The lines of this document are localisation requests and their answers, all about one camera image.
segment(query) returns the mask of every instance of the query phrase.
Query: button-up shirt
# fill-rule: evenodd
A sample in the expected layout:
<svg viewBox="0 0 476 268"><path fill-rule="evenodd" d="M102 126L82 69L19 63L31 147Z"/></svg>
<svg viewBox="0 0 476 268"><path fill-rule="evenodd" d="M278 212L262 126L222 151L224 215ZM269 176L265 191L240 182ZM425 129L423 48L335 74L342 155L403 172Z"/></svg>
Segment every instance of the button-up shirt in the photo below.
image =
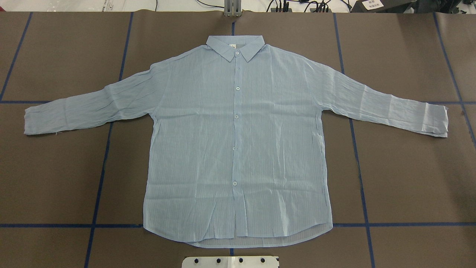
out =
<svg viewBox="0 0 476 268"><path fill-rule="evenodd" d="M323 110L447 135L446 107L374 91L261 36L210 36L100 91L28 108L25 134L149 114L145 229L198 247L285 246L332 228Z"/></svg>

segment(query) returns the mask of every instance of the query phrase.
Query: shirt sleeve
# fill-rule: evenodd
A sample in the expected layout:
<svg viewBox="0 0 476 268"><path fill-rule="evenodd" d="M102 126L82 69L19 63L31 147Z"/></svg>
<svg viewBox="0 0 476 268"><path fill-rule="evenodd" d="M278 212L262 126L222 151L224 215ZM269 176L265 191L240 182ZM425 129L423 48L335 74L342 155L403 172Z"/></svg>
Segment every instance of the shirt sleeve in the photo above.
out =
<svg viewBox="0 0 476 268"><path fill-rule="evenodd" d="M447 137L447 107L375 91L341 72L308 61L306 78L314 102L352 119L386 124L413 132Z"/></svg>
<svg viewBox="0 0 476 268"><path fill-rule="evenodd" d="M25 134L91 128L152 113L169 75L169 64L158 62L102 90L30 107L25 110Z"/></svg>

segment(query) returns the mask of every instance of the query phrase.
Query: long-sleeve shirt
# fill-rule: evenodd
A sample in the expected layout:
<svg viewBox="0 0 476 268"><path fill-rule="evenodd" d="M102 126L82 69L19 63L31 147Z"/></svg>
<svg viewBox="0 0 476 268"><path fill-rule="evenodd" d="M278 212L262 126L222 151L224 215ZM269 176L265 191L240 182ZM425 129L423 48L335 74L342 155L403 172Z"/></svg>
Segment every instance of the long-sleeve shirt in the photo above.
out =
<svg viewBox="0 0 476 268"><path fill-rule="evenodd" d="M210 36L102 90L30 107L25 134L149 114L144 228L198 247L274 247L332 228L323 110L447 137L446 107L377 92L261 36Z"/></svg>

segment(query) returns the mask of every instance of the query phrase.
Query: white label sticker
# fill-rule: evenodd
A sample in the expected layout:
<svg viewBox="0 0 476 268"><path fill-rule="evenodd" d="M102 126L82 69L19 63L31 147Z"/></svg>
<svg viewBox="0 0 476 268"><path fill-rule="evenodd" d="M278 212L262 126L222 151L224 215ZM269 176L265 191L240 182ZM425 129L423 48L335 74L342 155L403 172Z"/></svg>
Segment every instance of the white label sticker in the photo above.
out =
<svg viewBox="0 0 476 268"><path fill-rule="evenodd" d="M362 1L362 4L364 4L364 7L367 10L374 10L383 7L384 5L380 0L368 0L368 1Z"/></svg>

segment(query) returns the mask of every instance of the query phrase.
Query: shirt collar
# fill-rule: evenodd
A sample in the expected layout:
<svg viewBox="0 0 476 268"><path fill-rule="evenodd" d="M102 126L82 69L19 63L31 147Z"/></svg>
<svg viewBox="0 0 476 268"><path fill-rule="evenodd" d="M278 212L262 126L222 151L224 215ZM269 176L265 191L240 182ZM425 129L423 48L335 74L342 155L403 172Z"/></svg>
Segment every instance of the shirt collar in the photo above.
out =
<svg viewBox="0 0 476 268"><path fill-rule="evenodd" d="M236 49L230 44L244 44L244 46ZM246 62L249 62L264 45L265 41L261 35L215 35L209 36L207 40L207 46L228 62L231 62L236 50L239 50Z"/></svg>

